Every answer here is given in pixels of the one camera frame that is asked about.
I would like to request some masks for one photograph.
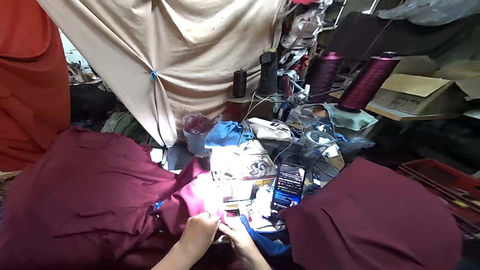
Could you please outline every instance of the red plastic crate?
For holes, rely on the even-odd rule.
[[[398,168],[399,173],[420,182],[428,191],[445,199],[463,231],[480,233],[480,206],[471,202],[480,201],[480,180],[432,159],[405,162]],[[462,196],[454,188],[467,191],[468,196]],[[468,208],[460,207],[453,201],[461,201]]]

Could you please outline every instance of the thread spool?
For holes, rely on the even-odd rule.
[[[350,112],[364,109],[400,60],[392,51],[384,52],[380,57],[371,57],[343,93],[336,107]]]
[[[233,97],[242,98],[247,93],[247,72],[239,69],[233,73]]]
[[[260,96],[272,96],[277,91],[276,72],[278,63],[276,57],[276,48],[265,49],[264,53],[260,55],[260,82],[257,90],[257,94]]]
[[[309,98],[311,103],[322,103],[325,101],[327,98],[325,95],[316,95],[330,91],[342,63],[343,58],[334,51],[320,58],[307,81],[307,83],[311,85],[311,97]]]

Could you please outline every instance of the phone screen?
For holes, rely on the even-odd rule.
[[[305,168],[282,163],[276,178],[272,198],[272,213],[300,203],[303,191]]]

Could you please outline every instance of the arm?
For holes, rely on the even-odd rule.
[[[220,220],[207,212],[191,217],[180,240],[152,270],[188,270],[213,242]]]
[[[219,224],[218,229],[232,240],[232,246],[248,270],[271,270],[242,223],[232,224],[230,227]]]

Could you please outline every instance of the hand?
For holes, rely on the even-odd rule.
[[[232,247],[241,256],[247,269],[271,270],[240,219],[235,223],[230,223],[229,226],[219,224],[218,229],[230,238]]]
[[[190,217],[177,244],[186,255],[199,260],[212,244],[219,223],[220,218],[208,212]]]

